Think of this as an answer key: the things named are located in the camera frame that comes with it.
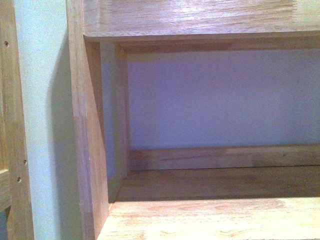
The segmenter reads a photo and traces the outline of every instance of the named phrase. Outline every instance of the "wood grain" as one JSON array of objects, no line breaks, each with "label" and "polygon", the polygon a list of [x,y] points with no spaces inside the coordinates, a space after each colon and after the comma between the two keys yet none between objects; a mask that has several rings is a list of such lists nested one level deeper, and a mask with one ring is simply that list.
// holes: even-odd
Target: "wood grain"
[{"label": "wood grain", "polygon": [[11,205],[10,174],[8,170],[0,170],[0,212]]},{"label": "wood grain", "polygon": [[131,170],[320,165],[320,144],[132,150]]},{"label": "wood grain", "polygon": [[84,40],[81,1],[66,3],[82,239],[95,240],[109,213],[100,44]]},{"label": "wood grain", "polygon": [[133,171],[98,240],[318,239],[320,166]]},{"label": "wood grain", "polygon": [[115,141],[116,152],[121,160],[121,177],[126,178],[129,173],[130,156],[130,120],[129,120],[129,86],[128,86],[128,59],[125,50],[115,45]]},{"label": "wood grain", "polygon": [[0,1],[0,79],[6,157],[9,160],[11,209],[9,240],[33,240],[28,158],[22,103],[19,52],[13,0]]},{"label": "wood grain", "polygon": [[121,42],[121,46],[128,54],[320,49],[320,35],[210,40],[124,41]]},{"label": "wood grain", "polygon": [[317,0],[82,1],[84,35],[91,38],[320,30]]},{"label": "wood grain", "polygon": [[132,171],[117,200],[320,197],[320,166]]}]

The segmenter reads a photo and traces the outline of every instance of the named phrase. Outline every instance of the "wooden side panel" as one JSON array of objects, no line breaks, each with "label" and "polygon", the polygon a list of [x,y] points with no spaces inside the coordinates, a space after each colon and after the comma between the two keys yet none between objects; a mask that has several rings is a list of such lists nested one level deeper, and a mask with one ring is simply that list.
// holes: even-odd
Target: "wooden side panel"
[{"label": "wooden side panel", "polygon": [[122,178],[129,172],[130,155],[130,120],[129,120],[129,86],[128,60],[126,51],[119,45],[115,46],[115,98],[116,98],[116,142],[117,152],[122,162]]},{"label": "wooden side panel", "polygon": [[6,157],[9,160],[11,211],[9,240],[33,240],[33,219],[26,153],[18,41],[13,0],[0,1],[0,56]]},{"label": "wooden side panel", "polygon": [[196,147],[133,150],[131,170],[320,165],[320,145]]},{"label": "wooden side panel", "polygon": [[100,44],[85,42],[82,3],[67,0],[82,239],[97,239],[109,213]]},{"label": "wooden side panel", "polygon": [[[92,0],[83,0],[84,4]],[[100,0],[84,9],[88,37],[280,33],[320,30],[318,0]]]}]

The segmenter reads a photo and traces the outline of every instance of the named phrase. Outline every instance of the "bottom shelf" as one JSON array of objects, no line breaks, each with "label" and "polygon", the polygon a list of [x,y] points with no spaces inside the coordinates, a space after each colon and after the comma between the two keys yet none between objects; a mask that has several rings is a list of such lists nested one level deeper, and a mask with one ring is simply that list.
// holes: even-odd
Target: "bottom shelf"
[{"label": "bottom shelf", "polygon": [[320,166],[132,171],[98,240],[320,238]]}]

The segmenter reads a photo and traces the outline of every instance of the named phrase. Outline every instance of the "wooden frame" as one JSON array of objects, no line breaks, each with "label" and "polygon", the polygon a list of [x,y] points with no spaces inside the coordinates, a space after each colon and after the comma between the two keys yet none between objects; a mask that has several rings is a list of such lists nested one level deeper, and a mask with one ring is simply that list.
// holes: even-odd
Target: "wooden frame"
[{"label": "wooden frame", "polygon": [[0,1],[0,211],[9,240],[33,240],[28,158],[13,0]]},{"label": "wooden frame", "polygon": [[[130,150],[127,54],[320,48],[320,27],[315,14],[320,4],[310,8],[298,5],[303,3],[301,0],[296,0],[297,5],[279,1],[272,3],[272,6],[267,3],[247,5],[251,3],[238,2],[240,4],[236,7],[223,5],[223,9],[225,7],[231,11],[228,14],[216,15],[213,20],[208,20],[205,16],[217,14],[214,5],[209,6],[209,10],[197,11],[202,9],[201,6],[207,7],[203,4],[210,4],[211,1],[199,3],[201,6],[195,8],[195,12],[188,13],[179,12],[180,6],[168,6],[167,1],[161,0],[152,3],[158,6],[149,5],[147,8],[145,5],[149,4],[148,1],[138,1],[140,7],[135,10],[132,10],[136,6],[131,0],[66,0],[82,239],[95,240],[98,237],[108,216],[109,206],[99,42],[111,41],[116,45],[115,127],[118,133],[115,140],[122,163],[121,177],[127,176],[132,161],[141,163],[140,166],[131,165],[133,169],[172,168],[172,165],[163,167],[155,163],[158,154],[169,154],[172,160],[183,155],[182,158],[188,160],[207,149]],[[186,9],[192,3],[185,1]],[[254,15],[254,7],[257,7],[257,15]],[[167,20],[171,14],[177,14],[174,15],[177,22]],[[194,16],[193,21],[189,20],[189,14]],[[245,16],[245,21],[238,24],[242,16]],[[257,154],[257,148],[261,156],[276,153],[278,163],[292,157],[297,151],[298,159],[313,154],[307,164],[319,160],[318,145],[211,148],[209,152],[222,151],[224,158],[230,158],[230,152],[234,153],[233,157],[243,151],[252,155]],[[154,166],[146,166],[148,163],[145,160],[153,161]]]}]

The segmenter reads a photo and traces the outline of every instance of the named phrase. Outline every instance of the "wooden door frame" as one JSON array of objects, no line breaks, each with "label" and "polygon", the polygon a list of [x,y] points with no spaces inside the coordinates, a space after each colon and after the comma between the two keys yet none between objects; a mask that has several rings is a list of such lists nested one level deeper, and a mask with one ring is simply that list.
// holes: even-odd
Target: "wooden door frame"
[{"label": "wooden door frame", "polygon": [[0,64],[10,205],[8,240],[34,240],[14,0],[0,1]]}]

